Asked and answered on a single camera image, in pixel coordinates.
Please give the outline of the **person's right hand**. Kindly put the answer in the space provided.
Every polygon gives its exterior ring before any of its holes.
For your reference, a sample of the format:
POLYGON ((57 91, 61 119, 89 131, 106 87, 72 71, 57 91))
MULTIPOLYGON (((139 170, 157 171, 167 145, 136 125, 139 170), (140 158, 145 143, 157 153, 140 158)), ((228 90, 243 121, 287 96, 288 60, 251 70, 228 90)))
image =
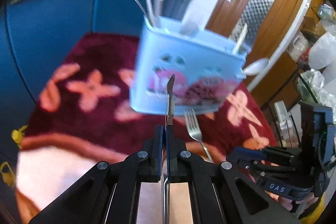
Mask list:
POLYGON ((316 197, 314 193, 309 193, 301 201, 292 201, 288 198, 277 196, 276 200, 288 211, 291 211, 294 205, 304 205, 303 212, 298 217, 302 223, 315 223, 325 209, 325 195, 316 197))

